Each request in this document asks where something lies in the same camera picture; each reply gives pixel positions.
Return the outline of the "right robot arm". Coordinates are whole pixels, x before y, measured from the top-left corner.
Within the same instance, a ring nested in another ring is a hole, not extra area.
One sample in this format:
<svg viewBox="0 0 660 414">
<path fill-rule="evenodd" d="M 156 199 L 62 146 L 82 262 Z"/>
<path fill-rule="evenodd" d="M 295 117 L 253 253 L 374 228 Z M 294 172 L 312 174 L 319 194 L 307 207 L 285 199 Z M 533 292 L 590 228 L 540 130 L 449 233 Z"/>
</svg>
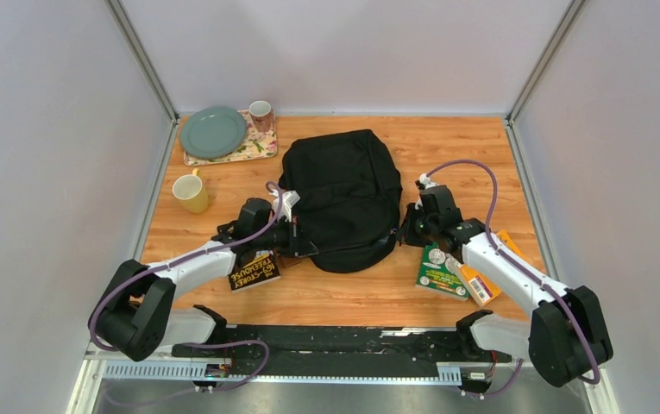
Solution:
<svg viewBox="0 0 660 414">
<path fill-rule="evenodd" d="M 550 385 L 561 387 L 613 358 L 613 345 L 597 295 L 570 288 L 527 263 L 477 218 L 464 219 L 450 189 L 418 183 L 419 199 L 407 206 L 399 242 L 434 249 L 440 265 L 475 270 L 497 285 L 528 321 L 477 310 L 456 323 L 456 350 L 466 361 L 488 351 L 528 360 Z"/>
</svg>

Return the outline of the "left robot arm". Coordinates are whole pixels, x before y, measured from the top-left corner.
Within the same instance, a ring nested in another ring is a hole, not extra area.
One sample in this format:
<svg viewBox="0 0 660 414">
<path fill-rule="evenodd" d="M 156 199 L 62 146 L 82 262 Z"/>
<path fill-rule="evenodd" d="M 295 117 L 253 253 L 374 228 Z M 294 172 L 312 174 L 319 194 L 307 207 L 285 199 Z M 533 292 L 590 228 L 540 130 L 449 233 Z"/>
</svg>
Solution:
<svg viewBox="0 0 660 414">
<path fill-rule="evenodd" d="M 203 246 L 152 264 L 124 261 L 89 317 L 94 344 L 132 361 L 143 361 L 160 347 L 182 344 L 194 344 L 205 357 L 218 357 L 228 337 L 217 327 L 217 314 L 198 305 L 175 310 L 173 302 L 211 280 L 229 277 L 258 251 L 296 258 L 317 254 L 292 218 L 298 201 L 295 191 L 274 201 L 250 198 L 238 219 L 220 226 Z"/>
</svg>

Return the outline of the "Treehouse storey book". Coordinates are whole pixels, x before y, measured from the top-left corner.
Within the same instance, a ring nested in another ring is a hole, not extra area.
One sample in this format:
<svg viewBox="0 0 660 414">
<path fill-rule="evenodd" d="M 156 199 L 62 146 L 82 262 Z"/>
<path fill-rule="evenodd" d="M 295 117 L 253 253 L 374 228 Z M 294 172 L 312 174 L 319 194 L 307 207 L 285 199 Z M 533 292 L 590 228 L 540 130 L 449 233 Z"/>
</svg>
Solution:
<svg viewBox="0 0 660 414">
<path fill-rule="evenodd" d="M 261 251 L 261 255 L 234 271 L 229 277 L 232 292 L 241 292 L 280 278 L 280 270 L 273 252 Z"/>
</svg>

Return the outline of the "black backpack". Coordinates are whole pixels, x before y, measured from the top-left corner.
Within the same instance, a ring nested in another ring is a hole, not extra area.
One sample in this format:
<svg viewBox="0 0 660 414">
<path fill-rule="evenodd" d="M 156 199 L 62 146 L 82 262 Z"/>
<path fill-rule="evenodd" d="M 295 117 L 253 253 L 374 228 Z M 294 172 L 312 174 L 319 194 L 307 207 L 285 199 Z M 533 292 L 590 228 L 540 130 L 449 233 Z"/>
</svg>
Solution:
<svg viewBox="0 0 660 414">
<path fill-rule="evenodd" d="M 403 186 L 387 145 L 370 129 L 295 141 L 279 185 L 295 191 L 299 229 L 317 247 L 313 264 L 356 273 L 384 260 L 396 243 Z"/>
</svg>

